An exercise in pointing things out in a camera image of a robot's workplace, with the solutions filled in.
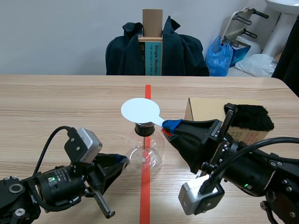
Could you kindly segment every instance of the cardboard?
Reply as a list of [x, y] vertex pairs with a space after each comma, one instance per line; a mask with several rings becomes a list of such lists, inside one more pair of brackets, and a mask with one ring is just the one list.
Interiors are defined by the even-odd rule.
[[163, 39], [162, 37], [139, 37], [139, 49], [146, 76], [162, 75]]
[[282, 55], [282, 53], [280, 53], [279, 55], [276, 55], [276, 56], [274, 57], [275, 60], [276, 60], [277, 62], [279, 62], [281, 55]]
[[[232, 103], [236, 105], [260, 105], [251, 99], [219, 99], [219, 98], [189, 98], [185, 112], [185, 120], [206, 121], [218, 119], [224, 121], [224, 105]], [[243, 141], [248, 145], [263, 140], [269, 132], [253, 131], [230, 127], [228, 133], [237, 141]]]
[[143, 36], [145, 37], [161, 37], [162, 36], [162, 9], [142, 10]]

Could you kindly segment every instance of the white plastic bag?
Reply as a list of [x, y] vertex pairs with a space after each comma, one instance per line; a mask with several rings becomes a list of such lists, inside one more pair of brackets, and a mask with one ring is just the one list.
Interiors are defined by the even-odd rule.
[[237, 62], [235, 67], [255, 77], [271, 77], [274, 68], [271, 66], [273, 57], [265, 54], [256, 54]]

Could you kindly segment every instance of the black cloth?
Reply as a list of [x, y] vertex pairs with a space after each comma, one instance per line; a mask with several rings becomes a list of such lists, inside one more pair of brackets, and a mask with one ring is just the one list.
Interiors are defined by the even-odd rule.
[[142, 24], [128, 22], [122, 28], [124, 36], [116, 37], [106, 49], [106, 75], [142, 75], [143, 62], [138, 43]]
[[180, 25], [168, 16], [163, 30], [163, 76], [209, 76], [200, 40], [175, 32]]
[[284, 81], [299, 97], [299, 16], [272, 77]]
[[[180, 25], [168, 17], [163, 31], [163, 76], [209, 76], [202, 55], [201, 42], [191, 36], [179, 35]], [[141, 23], [127, 23], [124, 36], [116, 37], [106, 49], [107, 75], [144, 75], [138, 36]]]

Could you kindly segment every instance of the white wall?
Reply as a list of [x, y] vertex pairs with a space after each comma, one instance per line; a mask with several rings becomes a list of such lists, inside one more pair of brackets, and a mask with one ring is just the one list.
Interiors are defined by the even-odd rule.
[[[245, 6], [278, 15], [263, 0], [1, 0], [0, 74], [104, 75], [106, 46], [126, 22], [142, 22], [142, 8], [164, 9], [164, 22], [171, 15], [177, 32], [200, 39], [206, 52]], [[261, 43], [273, 21], [263, 21], [266, 32], [258, 24], [252, 30]]]

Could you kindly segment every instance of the black fuzzy brush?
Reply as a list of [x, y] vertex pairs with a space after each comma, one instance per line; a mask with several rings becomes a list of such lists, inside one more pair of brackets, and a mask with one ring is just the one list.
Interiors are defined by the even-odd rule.
[[274, 129], [274, 124], [268, 116], [268, 111], [259, 105], [236, 105], [238, 112], [232, 123], [232, 127], [249, 129], [253, 131], [268, 132]]

